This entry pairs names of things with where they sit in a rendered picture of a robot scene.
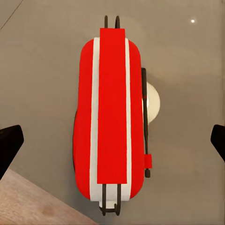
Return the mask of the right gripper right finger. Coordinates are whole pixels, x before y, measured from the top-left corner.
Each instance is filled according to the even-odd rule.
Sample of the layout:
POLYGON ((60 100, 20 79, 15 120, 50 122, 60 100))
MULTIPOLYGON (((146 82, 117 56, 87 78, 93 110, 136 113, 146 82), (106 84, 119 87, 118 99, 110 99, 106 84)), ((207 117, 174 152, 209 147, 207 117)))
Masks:
POLYGON ((210 140, 225 161, 225 126, 214 125, 210 140))

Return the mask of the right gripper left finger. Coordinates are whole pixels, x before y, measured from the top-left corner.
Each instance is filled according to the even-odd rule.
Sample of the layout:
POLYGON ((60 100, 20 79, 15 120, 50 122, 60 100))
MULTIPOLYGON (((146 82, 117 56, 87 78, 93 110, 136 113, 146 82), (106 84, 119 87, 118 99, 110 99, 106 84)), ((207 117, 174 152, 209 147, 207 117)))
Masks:
POLYGON ((0 130, 0 180, 23 145, 23 142, 24 137, 20 125, 0 130))

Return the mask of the radio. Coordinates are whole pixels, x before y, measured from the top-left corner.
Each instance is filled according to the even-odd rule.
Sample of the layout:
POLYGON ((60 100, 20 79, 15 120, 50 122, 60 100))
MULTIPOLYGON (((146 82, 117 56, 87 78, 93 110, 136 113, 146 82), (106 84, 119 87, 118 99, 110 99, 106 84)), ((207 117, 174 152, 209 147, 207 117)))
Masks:
POLYGON ((78 109, 73 129, 73 163, 78 190, 99 208, 120 215, 150 178, 146 68, 138 47, 114 29, 84 45, 79 66, 78 109))

